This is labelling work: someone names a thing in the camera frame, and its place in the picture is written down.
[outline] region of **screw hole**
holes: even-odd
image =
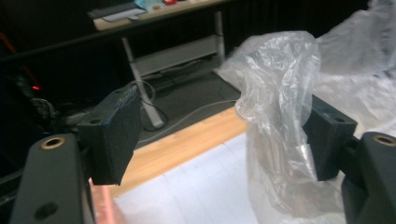
[[[384,135],[376,135],[374,137],[374,140],[377,143],[380,143],[380,144],[385,145],[385,146],[396,147],[396,140],[392,139],[392,138],[388,138],[388,137],[386,137]]]
[[[46,143],[46,146],[47,146],[47,147],[52,147],[52,146],[55,146],[56,144],[59,144],[60,142],[61,142],[60,139],[58,139],[58,138],[53,138],[53,139],[50,139],[50,140]]]
[[[340,123],[344,123],[345,121],[343,119],[340,118],[334,118],[335,121],[340,122]]]
[[[35,210],[35,219],[42,221],[48,217],[54,215],[58,211],[58,205],[56,203],[46,203]]]
[[[43,149],[55,149],[64,144],[65,139],[63,137],[53,137],[41,144]]]
[[[93,119],[93,120],[90,121],[90,124],[97,124],[99,122],[100,122],[99,119]]]

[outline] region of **wooden floor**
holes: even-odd
[[[234,108],[229,108],[177,133],[139,148],[126,170],[121,186],[111,186],[113,197],[207,152],[246,130]]]

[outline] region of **white cable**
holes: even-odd
[[[136,82],[141,82],[141,83],[144,83],[149,86],[149,88],[151,89],[151,92],[152,92],[151,99],[149,99],[149,100],[153,103],[155,101],[155,97],[157,96],[157,93],[156,93],[154,87],[151,84],[149,84],[147,81],[132,81],[132,82],[128,83],[128,85],[133,85]]]
[[[176,127],[177,125],[179,125],[181,122],[183,122],[183,121],[186,120],[186,119],[189,119],[192,115],[194,115],[195,113],[197,113],[198,111],[200,111],[200,110],[202,110],[202,109],[205,109],[205,108],[210,107],[210,106],[212,106],[212,105],[219,105],[219,104],[225,104],[225,103],[231,103],[231,102],[236,102],[236,100],[220,101],[220,102],[215,102],[215,103],[209,104],[209,105],[203,105],[203,106],[199,107],[198,109],[192,111],[189,115],[187,115],[187,116],[184,117],[183,119],[179,120],[177,123],[175,123],[175,124],[172,125],[171,127],[167,128],[167,129],[165,129],[165,130],[163,130],[161,133],[157,133],[157,134],[155,134],[154,136],[151,136],[150,138],[140,140],[140,141],[138,141],[137,143],[138,143],[138,144],[139,144],[139,143],[145,143],[145,142],[149,142],[149,141],[151,141],[151,140],[153,140],[153,139],[156,139],[158,136],[160,136],[160,135],[162,135],[162,134],[168,132],[169,130],[175,128],[175,127]]]

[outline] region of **desk leg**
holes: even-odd
[[[225,61],[225,50],[224,50],[224,34],[222,31],[222,18],[221,12],[215,12],[215,32],[216,32],[216,44],[218,46],[218,56],[220,64]]]
[[[136,81],[136,85],[137,88],[139,89],[140,96],[142,97],[143,107],[148,113],[148,118],[150,119],[154,128],[159,129],[164,125],[164,123],[161,120],[161,117],[158,114],[155,107],[152,106],[152,102],[149,99],[149,96],[146,92],[144,83],[142,81],[142,77],[140,76],[140,73],[137,70],[136,65],[134,64],[134,55],[132,54],[131,47],[129,46],[129,42],[126,37],[122,38],[122,45],[124,46],[126,55],[128,57],[129,65],[131,65],[132,72],[134,73],[134,80]]]

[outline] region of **clear plastic bag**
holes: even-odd
[[[314,94],[358,122],[355,136],[396,136],[396,1],[374,0],[318,39]]]
[[[318,39],[321,72],[372,75],[396,69],[396,1],[373,0]]]
[[[318,41],[306,32],[253,36],[220,68],[241,91],[235,109],[247,123],[248,190],[260,223],[345,223],[343,174],[316,180],[302,130],[312,93],[356,120],[356,136],[396,136],[396,3],[369,6]]]
[[[312,35],[285,32],[251,37],[219,70],[242,92],[235,108],[247,122],[249,195],[260,223],[343,220],[339,183],[316,180],[302,129],[319,63]]]

